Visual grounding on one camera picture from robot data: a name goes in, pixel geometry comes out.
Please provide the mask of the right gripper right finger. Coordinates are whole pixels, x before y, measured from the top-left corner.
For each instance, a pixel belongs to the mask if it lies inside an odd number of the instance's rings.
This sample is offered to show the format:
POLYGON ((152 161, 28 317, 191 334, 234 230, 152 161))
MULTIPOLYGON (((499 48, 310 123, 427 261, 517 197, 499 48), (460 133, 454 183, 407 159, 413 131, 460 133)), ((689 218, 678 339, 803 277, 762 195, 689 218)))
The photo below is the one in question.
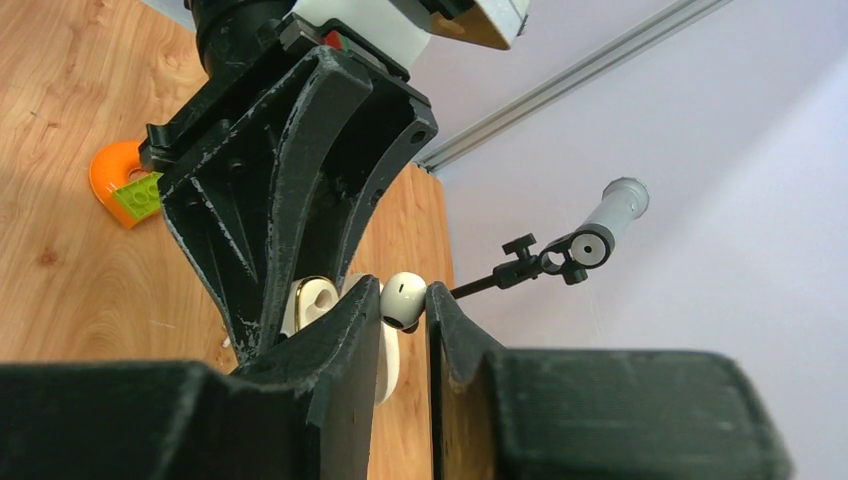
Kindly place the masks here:
POLYGON ((521 349, 426 294, 438 479, 789 479, 749 376, 697 350, 521 349))

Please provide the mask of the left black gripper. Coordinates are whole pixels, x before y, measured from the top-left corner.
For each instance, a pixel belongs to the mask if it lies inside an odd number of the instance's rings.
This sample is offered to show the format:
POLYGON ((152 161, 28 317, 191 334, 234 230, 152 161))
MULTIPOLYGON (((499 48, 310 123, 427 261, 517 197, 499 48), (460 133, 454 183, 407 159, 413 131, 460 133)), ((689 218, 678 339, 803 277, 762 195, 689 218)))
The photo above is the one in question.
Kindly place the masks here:
POLYGON ((438 132, 408 72, 429 19, 194 15, 207 82, 138 151, 165 173, 165 224, 239 363, 277 341, 311 202, 311 273, 341 284, 379 201, 438 132))

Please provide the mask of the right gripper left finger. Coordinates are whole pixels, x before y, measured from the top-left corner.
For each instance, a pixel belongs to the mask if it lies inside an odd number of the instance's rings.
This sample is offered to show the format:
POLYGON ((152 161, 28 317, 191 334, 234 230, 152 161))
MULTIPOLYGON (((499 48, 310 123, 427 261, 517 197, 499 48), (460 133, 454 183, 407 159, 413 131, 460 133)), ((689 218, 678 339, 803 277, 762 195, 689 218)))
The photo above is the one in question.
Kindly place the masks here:
POLYGON ((197 361, 5 364, 5 479, 363 479, 380 288, 361 278, 222 374, 197 361))

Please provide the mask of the small beige charging case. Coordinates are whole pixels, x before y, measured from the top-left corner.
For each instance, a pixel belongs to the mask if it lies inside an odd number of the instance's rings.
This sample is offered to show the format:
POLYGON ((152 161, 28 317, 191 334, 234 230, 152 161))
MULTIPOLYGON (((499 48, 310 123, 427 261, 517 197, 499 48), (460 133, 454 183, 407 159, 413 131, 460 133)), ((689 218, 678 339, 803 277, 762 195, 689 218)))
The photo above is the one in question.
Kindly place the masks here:
MULTIPOLYGON (((363 277, 362 273, 347 276, 341 288, 323 276, 308 276, 292 282, 280 334, 291 338, 320 317, 327 314, 339 300, 363 277)), ((398 331, 385 323, 378 348, 374 406, 385 403, 398 385, 401 359, 398 331)))

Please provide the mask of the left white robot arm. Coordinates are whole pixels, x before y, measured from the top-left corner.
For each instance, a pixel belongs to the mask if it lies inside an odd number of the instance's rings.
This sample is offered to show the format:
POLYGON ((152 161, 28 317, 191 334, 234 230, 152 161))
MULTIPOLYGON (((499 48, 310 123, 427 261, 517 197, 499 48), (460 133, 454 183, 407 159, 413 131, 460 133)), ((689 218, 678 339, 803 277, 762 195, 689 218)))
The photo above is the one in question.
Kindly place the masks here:
POLYGON ((401 37, 322 4, 190 1, 202 88, 139 154, 237 360, 272 349, 291 283, 341 284, 378 202, 438 131, 401 37))

